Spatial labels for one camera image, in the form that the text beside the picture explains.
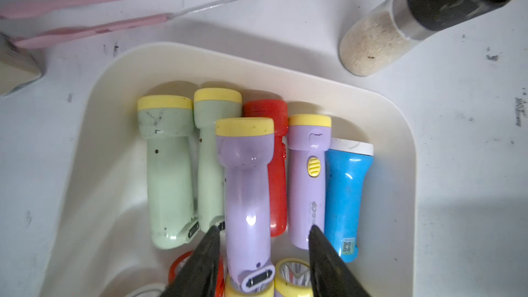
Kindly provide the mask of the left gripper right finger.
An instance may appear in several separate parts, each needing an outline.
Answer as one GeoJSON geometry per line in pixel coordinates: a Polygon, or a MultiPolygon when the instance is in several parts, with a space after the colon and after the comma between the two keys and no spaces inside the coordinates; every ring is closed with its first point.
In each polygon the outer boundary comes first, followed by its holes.
{"type": "Polygon", "coordinates": [[[370,296],[316,225],[309,232],[309,267],[314,296],[370,296]]]}

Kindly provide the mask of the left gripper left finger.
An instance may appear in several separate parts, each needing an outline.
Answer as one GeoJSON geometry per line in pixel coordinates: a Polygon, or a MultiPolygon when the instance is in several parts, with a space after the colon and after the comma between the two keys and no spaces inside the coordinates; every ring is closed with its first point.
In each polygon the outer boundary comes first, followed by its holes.
{"type": "Polygon", "coordinates": [[[220,231],[213,226],[160,297],[215,296],[219,257],[220,231]]]}

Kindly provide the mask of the tall purple flashlight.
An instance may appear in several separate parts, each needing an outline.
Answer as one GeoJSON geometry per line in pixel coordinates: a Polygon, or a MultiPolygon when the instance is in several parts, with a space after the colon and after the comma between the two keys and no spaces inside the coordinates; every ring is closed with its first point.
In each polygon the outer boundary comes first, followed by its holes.
{"type": "Polygon", "coordinates": [[[275,297],[313,296],[309,263],[298,258],[285,258],[275,265],[275,297]]]}

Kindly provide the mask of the blue flashlight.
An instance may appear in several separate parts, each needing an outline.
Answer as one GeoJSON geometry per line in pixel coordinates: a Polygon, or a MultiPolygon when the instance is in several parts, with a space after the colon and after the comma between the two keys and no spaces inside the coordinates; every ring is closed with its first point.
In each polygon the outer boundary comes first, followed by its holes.
{"type": "Polygon", "coordinates": [[[333,138],[325,153],[324,235],[345,263],[358,257],[357,237],[364,179],[373,163],[373,145],[333,138]]]}

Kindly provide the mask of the green flashlight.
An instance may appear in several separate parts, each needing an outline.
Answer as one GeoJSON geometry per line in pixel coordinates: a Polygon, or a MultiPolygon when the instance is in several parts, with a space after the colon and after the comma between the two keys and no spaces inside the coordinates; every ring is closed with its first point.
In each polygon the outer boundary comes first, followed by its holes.
{"type": "Polygon", "coordinates": [[[137,102],[140,135],[147,141],[147,197],[154,246],[170,250],[191,242],[199,229],[193,195],[189,137],[193,102],[150,95],[137,102]]]}
{"type": "Polygon", "coordinates": [[[225,226],[224,167],[217,158],[216,122],[241,115],[242,95],[238,91],[212,87],[194,94],[194,120],[199,129],[197,213],[203,232],[211,226],[221,230],[225,226]]]}

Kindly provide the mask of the red flashlight with white logo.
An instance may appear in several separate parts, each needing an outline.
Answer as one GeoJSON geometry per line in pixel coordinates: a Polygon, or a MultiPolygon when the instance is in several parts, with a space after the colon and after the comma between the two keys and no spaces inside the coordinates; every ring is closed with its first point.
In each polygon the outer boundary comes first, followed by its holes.
{"type": "Polygon", "coordinates": [[[159,297],[165,289],[166,285],[163,283],[151,283],[130,292],[125,297],[159,297]]]}

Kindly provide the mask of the purple flashlight across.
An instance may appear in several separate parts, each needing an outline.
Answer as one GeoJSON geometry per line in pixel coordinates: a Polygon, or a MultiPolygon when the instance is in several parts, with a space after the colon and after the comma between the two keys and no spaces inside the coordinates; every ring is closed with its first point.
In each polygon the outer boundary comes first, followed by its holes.
{"type": "Polygon", "coordinates": [[[230,276],[226,277],[225,283],[224,297],[274,297],[274,281],[250,293],[245,293],[236,288],[235,282],[230,276]]]}

